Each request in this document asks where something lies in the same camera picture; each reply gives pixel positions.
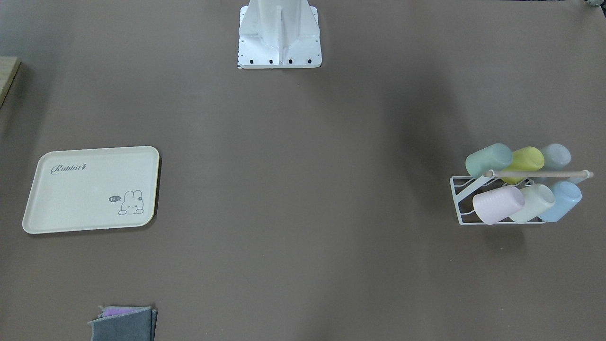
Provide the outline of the green plastic cup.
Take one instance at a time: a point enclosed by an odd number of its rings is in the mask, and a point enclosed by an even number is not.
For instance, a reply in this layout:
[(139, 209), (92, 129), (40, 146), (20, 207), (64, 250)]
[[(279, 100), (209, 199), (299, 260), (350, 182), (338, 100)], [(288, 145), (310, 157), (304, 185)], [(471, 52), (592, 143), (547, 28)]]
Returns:
[(505, 169), (512, 161), (511, 149), (505, 144), (495, 143), (468, 155), (465, 167), (470, 177), (478, 179), (489, 170)]

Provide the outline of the cream rabbit print tray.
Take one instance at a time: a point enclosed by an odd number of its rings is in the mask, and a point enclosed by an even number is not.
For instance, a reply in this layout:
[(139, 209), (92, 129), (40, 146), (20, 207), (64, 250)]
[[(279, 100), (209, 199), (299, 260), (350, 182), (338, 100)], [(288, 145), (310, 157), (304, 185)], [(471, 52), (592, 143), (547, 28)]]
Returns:
[(160, 153), (149, 145), (52, 151), (37, 162), (29, 234), (145, 226), (156, 209)]

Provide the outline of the pink plastic cup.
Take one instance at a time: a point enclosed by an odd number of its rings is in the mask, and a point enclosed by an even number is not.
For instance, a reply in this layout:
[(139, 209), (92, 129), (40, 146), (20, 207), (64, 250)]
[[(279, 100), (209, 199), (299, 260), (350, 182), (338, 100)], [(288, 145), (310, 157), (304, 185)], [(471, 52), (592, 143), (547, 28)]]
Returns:
[(475, 195), (472, 206), (479, 219), (488, 224), (500, 222), (521, 211), (525, 197), (515, 186), (504, 186)]

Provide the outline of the yellow plastic cup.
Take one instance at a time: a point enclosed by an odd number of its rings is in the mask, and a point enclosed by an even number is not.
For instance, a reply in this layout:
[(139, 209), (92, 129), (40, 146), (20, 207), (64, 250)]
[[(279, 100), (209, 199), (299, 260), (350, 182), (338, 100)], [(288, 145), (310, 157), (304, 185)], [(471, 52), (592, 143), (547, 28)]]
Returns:
[(537, 172), (545, 163), (544, 154), (533, 146), (513, 151), (512, 163), (503, 172)]

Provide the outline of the pale cream plastic cup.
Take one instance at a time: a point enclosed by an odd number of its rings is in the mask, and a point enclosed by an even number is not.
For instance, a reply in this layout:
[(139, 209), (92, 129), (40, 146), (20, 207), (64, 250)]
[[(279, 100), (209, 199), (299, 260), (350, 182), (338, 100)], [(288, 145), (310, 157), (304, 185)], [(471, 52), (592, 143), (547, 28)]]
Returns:
[(533, 218), (537, 218), (554, 207), (554, 193), (545, 184), (532, 184), (522, 188), (521, 192), (524, 195), (525, 203), (520, 211), (509, 216), (515, 223), (530, 222)]

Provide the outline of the grey plastic cup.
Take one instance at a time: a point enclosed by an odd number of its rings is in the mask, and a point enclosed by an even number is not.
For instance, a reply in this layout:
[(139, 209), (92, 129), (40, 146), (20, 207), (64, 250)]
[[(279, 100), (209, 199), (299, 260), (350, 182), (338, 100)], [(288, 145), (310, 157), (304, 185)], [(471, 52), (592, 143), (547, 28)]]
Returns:
[(549, 144), (539, 149), (544, 157), (542, 171), (561, 171), (571, 161), (571, 153), (562, 144)]

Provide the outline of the light blue plastic cup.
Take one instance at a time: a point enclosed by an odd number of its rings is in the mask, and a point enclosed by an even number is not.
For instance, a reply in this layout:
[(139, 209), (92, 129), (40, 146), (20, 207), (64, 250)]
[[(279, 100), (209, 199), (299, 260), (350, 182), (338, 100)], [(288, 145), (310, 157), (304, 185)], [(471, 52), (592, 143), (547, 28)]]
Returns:
[(558, 222), (569, 213), (581, 200), (580, 188), (571, 181), (558, 181), (550, 186), (554, 194), (554, 205), (541, 213), (538, 218), (544, 222)]

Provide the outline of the grey folded cloth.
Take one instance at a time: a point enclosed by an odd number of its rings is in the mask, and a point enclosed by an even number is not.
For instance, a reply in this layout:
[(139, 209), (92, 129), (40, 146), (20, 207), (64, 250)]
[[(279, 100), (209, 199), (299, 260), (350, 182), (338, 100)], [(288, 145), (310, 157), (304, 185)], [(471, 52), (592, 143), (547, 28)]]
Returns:
[(157, 310), (151, 306), (88, 322), (92, 341), (153, 341)]

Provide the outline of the purple folded cloth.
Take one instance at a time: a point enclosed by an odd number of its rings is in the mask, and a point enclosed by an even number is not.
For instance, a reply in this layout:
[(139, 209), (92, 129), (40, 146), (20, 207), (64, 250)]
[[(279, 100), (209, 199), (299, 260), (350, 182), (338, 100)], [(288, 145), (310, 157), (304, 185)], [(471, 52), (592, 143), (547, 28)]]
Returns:
[(104, 317), (109, 317), (113, 315), (127, 314), (130, 312), (137, 311), (138, 309), (142, 309), (142, 307), (136, 306), (107, 306), (107, 307), (99, 307), (101, 309), (101, 313), (98, 315), (98, 319), (102, 319)]

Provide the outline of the wooden cutting board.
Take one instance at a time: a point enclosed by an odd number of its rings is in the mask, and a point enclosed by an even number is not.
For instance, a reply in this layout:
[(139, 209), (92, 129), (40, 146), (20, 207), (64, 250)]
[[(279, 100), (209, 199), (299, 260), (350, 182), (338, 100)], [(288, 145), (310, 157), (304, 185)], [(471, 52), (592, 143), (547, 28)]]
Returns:
[(15, 56), (0, 57), (0, 106), (4, 104), (9, 89), (17, 74), (21, 60)]

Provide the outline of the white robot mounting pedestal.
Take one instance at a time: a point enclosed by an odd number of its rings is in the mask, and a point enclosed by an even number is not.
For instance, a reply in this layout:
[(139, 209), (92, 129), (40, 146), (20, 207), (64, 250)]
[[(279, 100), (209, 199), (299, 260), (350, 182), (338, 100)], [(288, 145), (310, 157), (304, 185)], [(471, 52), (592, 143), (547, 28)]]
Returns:
[(321, 67), (318, 9), (307, 0), (251, 0), (240, 9), (238, 44), (240, 69)]

